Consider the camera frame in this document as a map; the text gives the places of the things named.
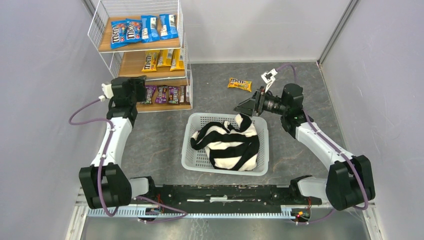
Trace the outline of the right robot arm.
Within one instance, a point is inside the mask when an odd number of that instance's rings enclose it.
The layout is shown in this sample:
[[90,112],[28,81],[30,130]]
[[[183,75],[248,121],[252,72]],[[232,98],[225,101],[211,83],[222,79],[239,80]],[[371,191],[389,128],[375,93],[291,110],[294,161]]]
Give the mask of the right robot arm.
[[303,88],[298,84],[286,84],[281,96],[268,93],[262,86],[234,111],[250,117],[263,112],[279,115],[283,129],[325,166],[326,178],[304,175],[292,179],[289,187],[295,195],[327,201],[337,211],[351,207],[366,210],[376,196],[370,160],[354,155],[329,138],[306,112],[303,101]]

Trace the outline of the blue m&m bag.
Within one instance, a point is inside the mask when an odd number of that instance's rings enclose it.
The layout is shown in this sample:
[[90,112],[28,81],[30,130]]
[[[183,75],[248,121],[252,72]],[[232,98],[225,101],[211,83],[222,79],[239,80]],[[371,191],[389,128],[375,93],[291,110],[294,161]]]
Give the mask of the blue m&m bag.
[[129,44],[129,42],[126,40],[127,26],[128,25],[126,20],[116,20],[111,22],[111,49],[117,49]]
[[124,37],[124,42],[138,43],[141,41],[141,29],[142,29],[142,21],[139,19],[126,19],[126,32]]

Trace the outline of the yellow m&m bag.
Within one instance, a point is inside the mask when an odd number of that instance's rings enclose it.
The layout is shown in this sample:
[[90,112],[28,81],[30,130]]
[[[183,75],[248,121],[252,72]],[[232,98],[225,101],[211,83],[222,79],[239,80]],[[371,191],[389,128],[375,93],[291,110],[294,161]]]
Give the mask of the yellow m&m bag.
[[244,90],[244,91],[251,92],[252,91],[252,82],[230,77],[227,87],[228,88],[237,88],[237,89],[241,89],[241,90]]
[[145,61],[141,69],[142,73],[151,73],[157,71],[160,50],[148,50],[145,52]]

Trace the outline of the purple m&m bag top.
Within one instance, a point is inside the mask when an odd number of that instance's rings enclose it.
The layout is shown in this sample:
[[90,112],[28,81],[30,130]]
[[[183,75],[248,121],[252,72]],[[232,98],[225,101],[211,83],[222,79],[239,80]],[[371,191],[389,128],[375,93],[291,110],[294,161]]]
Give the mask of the purple m&m bag top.
[[156,85],[147,85],[146,86],[146,100],[141,101],[141,104],[152,104],[153,103],[153,96],[154,93],[157,90],[157,86]]

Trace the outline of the blue candy bag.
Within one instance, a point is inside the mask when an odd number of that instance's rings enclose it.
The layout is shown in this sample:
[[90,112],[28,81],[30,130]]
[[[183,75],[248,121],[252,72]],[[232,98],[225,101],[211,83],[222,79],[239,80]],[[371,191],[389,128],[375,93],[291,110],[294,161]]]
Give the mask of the blue candy bag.
[[157,17],[153,15],[142,15],[141,16],[141,42],[150,43],[160,40],[160,36],[157,30]]
[[160,39],[169,40],[179,37],[177,28],[177,16],[175,14],[160,14],[161,30]]

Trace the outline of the purple m&m bag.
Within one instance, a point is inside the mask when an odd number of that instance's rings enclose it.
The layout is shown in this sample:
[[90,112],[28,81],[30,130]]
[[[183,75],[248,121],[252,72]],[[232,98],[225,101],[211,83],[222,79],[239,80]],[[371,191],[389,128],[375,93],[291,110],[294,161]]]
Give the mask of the purple m&m bag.
[[146,86],[146,100],[141,101],[141,104],[152,104],[153,103],[153,96],[154,93],[157,90],[157,86],[156,85],[147,85]]
[[179,86],[168,86],[168,99],[167,103],[169,105],[179,105],[180,104],[180,87]]
[[167,103],[168,88],[169,88],[168,85],[158,85],[157,86],[157,96],[156,96],[156,99],[155,99],[156,104],[166,104]]

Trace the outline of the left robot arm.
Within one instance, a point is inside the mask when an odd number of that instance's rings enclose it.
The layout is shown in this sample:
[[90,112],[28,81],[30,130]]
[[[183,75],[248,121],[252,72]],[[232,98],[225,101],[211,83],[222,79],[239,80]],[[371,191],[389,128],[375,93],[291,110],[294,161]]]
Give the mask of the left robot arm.
[[105,122],[106,130],[99,151],[89,166],[79,170],[78,178],[90,209],[103,209],[113,216],[111,208],[130,204],[138,196],[153,190],[151,177],[128,178],[121,169],[127,139],[138,115],[137,103],[147,99],[145,75],[120,76],[101,85],[103,94],[89,103],[108,102],[105,117],[80,122]]

